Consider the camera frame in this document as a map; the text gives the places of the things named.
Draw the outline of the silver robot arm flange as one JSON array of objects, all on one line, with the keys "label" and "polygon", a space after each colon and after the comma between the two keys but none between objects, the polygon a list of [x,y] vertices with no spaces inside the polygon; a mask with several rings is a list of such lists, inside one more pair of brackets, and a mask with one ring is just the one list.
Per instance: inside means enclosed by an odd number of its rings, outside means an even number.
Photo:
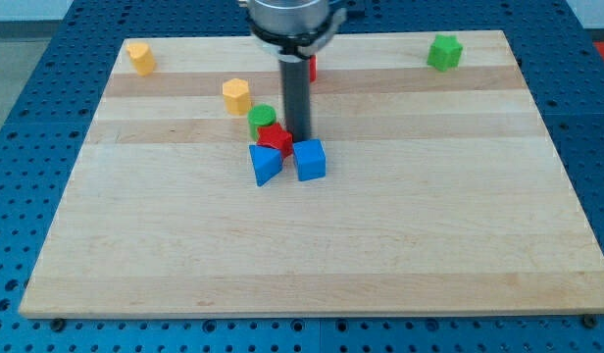
[{"label": "silver robot arm flange", "polygon": [[265,52],[285,63],[310,60],[347,20],[342,1],[238,0],[252,36]]}]

